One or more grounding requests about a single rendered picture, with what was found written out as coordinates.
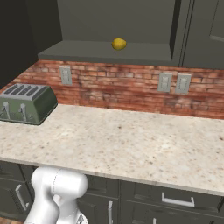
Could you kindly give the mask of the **dark grey base cabinet door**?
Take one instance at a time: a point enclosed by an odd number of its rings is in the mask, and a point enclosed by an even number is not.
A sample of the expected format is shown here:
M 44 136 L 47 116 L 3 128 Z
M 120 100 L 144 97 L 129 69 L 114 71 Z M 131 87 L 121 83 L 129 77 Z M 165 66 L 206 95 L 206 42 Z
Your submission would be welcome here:
M 86 216 L 88 224 L 109 224 L 108 204 L 113 201 L 113 224 L 119 224 L 119 199 L 86 193 L 77 199 L 80 211 Z
M 146 205 L 133 201 L 122 201 L 122 224 L 224 224 L 224 218 L 171 209 L 163 206 Z
M 21 194 L 24 202 L 29 202 L 25 211 L 16 195 L 15 189 L 21 184 Z M 31 210 L 33 200 L 25 181 L 16 181 L 12 179 L 0 178 L 0 216 L 17 221 L 24 221 Z

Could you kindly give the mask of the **dark grey open cabinet door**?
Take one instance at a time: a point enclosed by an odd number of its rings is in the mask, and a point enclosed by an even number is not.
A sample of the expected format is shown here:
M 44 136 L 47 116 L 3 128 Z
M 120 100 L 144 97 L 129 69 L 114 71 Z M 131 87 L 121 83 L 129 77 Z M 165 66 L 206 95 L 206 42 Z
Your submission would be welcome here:
M 0 0 L 0 89 L 61 40 L 57 0 Z

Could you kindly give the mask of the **dark grey closed cabinet door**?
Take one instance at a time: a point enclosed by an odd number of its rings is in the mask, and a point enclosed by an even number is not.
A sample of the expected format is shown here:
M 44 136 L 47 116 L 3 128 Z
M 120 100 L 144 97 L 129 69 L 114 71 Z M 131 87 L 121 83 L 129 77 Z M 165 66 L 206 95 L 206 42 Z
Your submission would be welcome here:
M 194 0 L 183 66 L 224 69 L 224 0 Z

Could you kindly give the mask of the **dark grey wide drawer front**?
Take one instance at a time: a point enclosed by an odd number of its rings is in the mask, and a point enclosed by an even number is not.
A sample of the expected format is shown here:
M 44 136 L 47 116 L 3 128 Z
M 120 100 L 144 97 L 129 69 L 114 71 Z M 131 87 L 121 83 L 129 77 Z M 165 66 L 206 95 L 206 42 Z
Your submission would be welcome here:
M 129 181 L 122 181 L 122 198 L 145 204 L 162 207 L 173 207 L 186 211 L 224 217 L 224 197 L 200 192 L 173 189 L 157 185 L 146 185 Z M 162 193 L 166 198 L 190 201 L 194 197 L 195 207 L 179 206 L 162 201 Z

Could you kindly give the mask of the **yellow lemon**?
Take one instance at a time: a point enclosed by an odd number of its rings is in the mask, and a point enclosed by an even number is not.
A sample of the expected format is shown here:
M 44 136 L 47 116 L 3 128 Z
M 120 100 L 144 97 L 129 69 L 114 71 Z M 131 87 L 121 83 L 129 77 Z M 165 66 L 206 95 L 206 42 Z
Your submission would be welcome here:
M 112 47 L 117 51 L 124 49 L 126 45 L 127 42 L 122 38 L 115 38 L 112 42 Z

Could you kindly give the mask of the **dark grey open wall cabinet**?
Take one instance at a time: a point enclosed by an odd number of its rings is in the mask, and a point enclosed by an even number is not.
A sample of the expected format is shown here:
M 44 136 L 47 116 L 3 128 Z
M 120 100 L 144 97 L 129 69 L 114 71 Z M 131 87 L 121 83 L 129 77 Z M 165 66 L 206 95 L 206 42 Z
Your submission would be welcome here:
M 174 60 L 181 0 L 57 0 L 62 40 L 44 50 L 48 59 L 122 64 Z M 122 50 L 112 47 L 124 39 Z

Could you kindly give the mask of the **grey wall outlet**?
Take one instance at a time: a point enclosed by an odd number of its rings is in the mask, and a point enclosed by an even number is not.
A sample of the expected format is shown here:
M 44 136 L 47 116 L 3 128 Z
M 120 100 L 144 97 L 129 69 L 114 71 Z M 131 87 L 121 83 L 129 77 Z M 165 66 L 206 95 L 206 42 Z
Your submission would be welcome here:
M 186 73 L 179 73 L 175 88 L 176 94 L 187 94 L 191 83 L 192 76 Z
M 61 66 L 59 68 L 60 75 L 61 75 L 61 82 L 64 85 L 72 85 L 72 74 L 71 69 L 69 66 Z
M 172 74 L 171 73 L 160 73 L 159 74 L 159 80 L 158 80 L 158 86 L 157 90 L 159 92 L 170 92 L 172 84 Z

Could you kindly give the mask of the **green four-slot toaster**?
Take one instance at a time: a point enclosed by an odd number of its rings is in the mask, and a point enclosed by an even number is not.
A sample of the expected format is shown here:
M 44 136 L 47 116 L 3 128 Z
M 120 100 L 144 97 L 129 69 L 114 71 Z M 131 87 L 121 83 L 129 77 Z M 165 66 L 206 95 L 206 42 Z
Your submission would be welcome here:
M 0 121 L 40 125 L 57 105 L 50 86 L 16 83 L 0 94 Z

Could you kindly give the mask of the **dark grey narrow drawer front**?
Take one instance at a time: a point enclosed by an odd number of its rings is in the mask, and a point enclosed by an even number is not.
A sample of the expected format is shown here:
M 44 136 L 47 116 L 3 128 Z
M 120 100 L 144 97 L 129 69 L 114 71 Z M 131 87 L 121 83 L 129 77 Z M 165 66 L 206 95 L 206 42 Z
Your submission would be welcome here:
M 87 175 L 87 181 L 88 193 L 113 198 L 116 198 L 119 195 L 117 179 Z
M 25 181 L 20 166 L 15 163 L 0 161 L 0 178 Z

